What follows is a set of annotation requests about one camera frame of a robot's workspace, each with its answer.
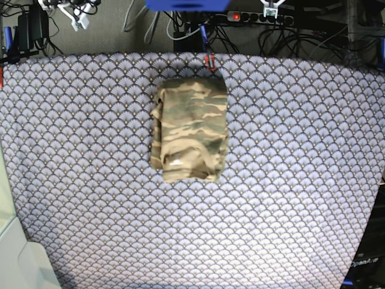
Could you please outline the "camouflage T-shirt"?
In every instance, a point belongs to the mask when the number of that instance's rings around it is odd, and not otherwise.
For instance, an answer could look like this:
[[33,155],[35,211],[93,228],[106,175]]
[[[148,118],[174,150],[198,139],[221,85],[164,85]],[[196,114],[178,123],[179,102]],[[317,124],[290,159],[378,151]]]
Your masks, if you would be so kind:
[[150,163],[164,182],[218,181],[228,150],[226,112],[223,79],[168,79],[158,86]]

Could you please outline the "black power strip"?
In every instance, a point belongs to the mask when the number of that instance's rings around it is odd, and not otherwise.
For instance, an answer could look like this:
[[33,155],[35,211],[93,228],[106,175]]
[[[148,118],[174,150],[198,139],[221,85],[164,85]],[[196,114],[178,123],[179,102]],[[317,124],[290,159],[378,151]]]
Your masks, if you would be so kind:
[[274,16],[264,16],[262,13],[244,11],[228,11],[226,17],[229,22],[239,22],[247,24],[294,26],[295,22],[292,16],[278,15],[277,18],[275,18]]

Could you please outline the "black power adapter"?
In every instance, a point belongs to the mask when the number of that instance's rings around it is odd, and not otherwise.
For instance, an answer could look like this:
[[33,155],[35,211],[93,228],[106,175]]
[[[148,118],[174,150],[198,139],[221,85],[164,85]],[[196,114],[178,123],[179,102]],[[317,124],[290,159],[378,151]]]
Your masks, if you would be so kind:
[[19,50],[31,51],[37,44],[37,49],[42,49],[45,40],[49,37],[49,18],[39,4],[28,6],[28,10],[17,18],[19,33]]

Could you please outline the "blue box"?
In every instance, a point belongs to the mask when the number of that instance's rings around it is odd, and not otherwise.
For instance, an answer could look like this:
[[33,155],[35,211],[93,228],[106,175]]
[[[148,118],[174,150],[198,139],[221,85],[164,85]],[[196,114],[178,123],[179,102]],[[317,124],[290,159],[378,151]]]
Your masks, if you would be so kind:
[[147,0],[152,11],[224,11],[230,0]]

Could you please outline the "blue clamp at left edge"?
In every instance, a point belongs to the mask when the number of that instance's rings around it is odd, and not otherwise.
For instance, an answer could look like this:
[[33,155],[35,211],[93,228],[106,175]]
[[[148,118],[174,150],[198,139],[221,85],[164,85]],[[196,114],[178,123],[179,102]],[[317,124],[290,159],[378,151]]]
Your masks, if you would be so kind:
[[8,52],[13,46],[13,33],[10,26],[4,28],[5,51]]

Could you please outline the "red clamp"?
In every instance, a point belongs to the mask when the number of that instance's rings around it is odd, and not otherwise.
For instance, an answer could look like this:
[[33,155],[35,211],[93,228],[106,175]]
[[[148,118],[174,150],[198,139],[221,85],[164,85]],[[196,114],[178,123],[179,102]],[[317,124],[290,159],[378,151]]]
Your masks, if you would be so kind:
[[208,70],[214,71],[216,69],[215,57],[213,54],[206,54],[205,55],[205,63],[206,63],[206,67]]

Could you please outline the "fan-patterned tablecloth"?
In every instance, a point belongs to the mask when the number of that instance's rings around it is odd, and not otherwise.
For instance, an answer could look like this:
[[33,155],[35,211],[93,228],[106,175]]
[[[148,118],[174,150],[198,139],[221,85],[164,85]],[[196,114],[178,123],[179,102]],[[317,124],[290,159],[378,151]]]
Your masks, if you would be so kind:
[[[339,288],[384,171],[384,74],[305,60],[97,54],[4,67],[22,231],[63,288]],[[160,83],[226,83],[217,182],[150,165]]]

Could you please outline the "white plastic bin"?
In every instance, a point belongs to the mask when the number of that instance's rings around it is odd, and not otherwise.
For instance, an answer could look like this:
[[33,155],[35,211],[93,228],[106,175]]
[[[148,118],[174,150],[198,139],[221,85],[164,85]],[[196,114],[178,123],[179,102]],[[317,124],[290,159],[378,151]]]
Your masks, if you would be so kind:
[[26,239],[1,157],[1,288],[60,288],[41,244]]

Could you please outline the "black OpenArm case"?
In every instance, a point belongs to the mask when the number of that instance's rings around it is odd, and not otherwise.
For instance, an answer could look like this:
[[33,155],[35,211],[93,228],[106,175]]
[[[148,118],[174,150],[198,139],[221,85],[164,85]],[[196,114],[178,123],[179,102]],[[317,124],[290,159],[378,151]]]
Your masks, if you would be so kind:
[[342,288],[384,288],[384,185]]

